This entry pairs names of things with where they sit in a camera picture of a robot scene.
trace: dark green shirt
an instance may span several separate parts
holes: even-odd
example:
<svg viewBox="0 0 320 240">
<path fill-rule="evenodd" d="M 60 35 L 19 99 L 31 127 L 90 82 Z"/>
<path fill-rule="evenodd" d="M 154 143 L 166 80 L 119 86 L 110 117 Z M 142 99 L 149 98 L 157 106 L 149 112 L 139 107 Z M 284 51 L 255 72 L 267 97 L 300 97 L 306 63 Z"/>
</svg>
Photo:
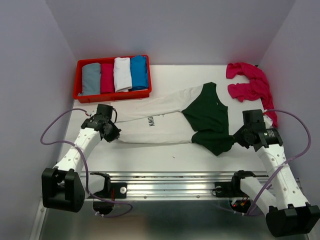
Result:
<svg viewBox="0 0 320 240">
<path fill-rule="evenodd" d="M 218 156 L 231 149 L 235 143 L 229 135 L 228 107 L 219 100 L 217 85 L 203 85 L 200 95 L 182 111 L 196 132 L 191 141 L 200 144 Z"/>
</svg>

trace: folded gray shirt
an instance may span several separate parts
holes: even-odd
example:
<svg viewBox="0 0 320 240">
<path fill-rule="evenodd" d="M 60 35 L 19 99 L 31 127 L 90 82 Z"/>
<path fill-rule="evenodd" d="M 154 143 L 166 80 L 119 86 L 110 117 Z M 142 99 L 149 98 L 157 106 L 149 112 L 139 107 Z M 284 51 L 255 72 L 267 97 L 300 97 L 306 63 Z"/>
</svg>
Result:
<svg viewBox="0 0 320 240">
<path fill-rule="evenodd" d="M 100 63 L 91 63 L 82 67 L 82 94 L 87 95 L 99 95 L 101 81 L 101 66 Z"/>
</svg>

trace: purple wall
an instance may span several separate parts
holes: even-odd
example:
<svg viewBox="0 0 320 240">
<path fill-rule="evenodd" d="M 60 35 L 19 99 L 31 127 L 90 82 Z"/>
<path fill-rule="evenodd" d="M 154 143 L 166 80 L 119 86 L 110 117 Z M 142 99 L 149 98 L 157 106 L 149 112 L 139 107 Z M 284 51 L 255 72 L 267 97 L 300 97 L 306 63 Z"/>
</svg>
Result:
<svg viewBox="0 0 320 240">
<path fill-rule="evenodd" d="M 260 67 L 266 73 L 277 109 L 295 113 L 309 127 L 312 145 L 291 164 L 304 193 L 320 206 L 320 1 L 297 1 L 266 52 Z M 286 155 L 291 157 L 307 145 L 303 127 L 290 116 L 279 114 L 279 131 Z M 320 236 L 320 223 L 317 225 Z"/>
<path fill-rule="evenodd" d="M 46 0 L 77 59 L 260 63 L 295 0 Z"/>
<path fill-rule="evenodd" d="M 1 1 L 0 33 L 0 238 L 26 240 L 60 147 L 39 138 L 71 107 L 76 61 L 43 0 Z M 63 138 L 66 120 L 47 139 Z"/>
</svg>

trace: red tray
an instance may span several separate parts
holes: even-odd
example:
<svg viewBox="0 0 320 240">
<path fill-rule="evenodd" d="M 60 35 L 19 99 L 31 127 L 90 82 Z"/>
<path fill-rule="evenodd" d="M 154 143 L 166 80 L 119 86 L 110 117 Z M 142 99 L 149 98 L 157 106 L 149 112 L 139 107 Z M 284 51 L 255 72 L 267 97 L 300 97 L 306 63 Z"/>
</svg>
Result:
<svg viewBox="0 0 320 240">
<path fill-rule="evenodd" d="M 100 64 L 114 64 L 115 57 L 107 58 L 96 58 L 96 59 L 83 59 L 79 60 L 76 65 L 75 81 L 73 87 L 73 98 L 79 100 L 80 103 L 95 103 L 95 102 L 105 102 L 105 101 L 116 101 L 125 99 L 142 99 L 149 97 L 152 87 L 151 87 L 151 77 L 150 77 L 150 65 L 149 57 L 147 55 L 142 55 L 146 57 L 146 67 L 148 71 L 149 88 L 139 91 L 128 91 L 128 92 L 115 92 L 115 93 L 103 93 L 99 95 L 87 95 L 78 96 L 82 93 L 82 67 L 87 64 L 100 63 Z M 135 56 L 122 56 L 121 58 L 133 58 Z"/>
</svg>

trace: white table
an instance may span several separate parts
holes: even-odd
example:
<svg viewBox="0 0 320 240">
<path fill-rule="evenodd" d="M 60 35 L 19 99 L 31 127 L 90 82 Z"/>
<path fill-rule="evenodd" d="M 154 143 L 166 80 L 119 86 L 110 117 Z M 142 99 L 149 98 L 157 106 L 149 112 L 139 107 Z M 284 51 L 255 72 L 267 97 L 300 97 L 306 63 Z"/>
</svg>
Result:
<svg viewBox="0 0 320 240">
<path fill-rule="evenodd" d="M 226 65 L 152 65 L 150 66 L 154 98 L 208 82 L 217 84 L 221 102 L 228 106 L 229 133 L 234 134 L 243 125 L 242 111 L 263 109 L 260 100 L 243 103 L 232 99 L 227 86 L 232 83 L 247 83 L 244 76 L 226 79 Z M 98 103 L 74 102 L 74 108 L 95 111 Z M 74 141 L 80 126 L 87 117 L 82 111 L 73 111 L 65 139 Z M 60 158 L 69 145 L 62 147 Z M 235 144 L 228 152 L 213 155 L 203 146 L 187 143 L 176 145 L 127 144 L 118 141 L 101 141 L 88 159 L 90 171 L 100 172 L 237 172 L 248 170 L 264 172 L 265 168 L 252 149 Z"/>
</svg>

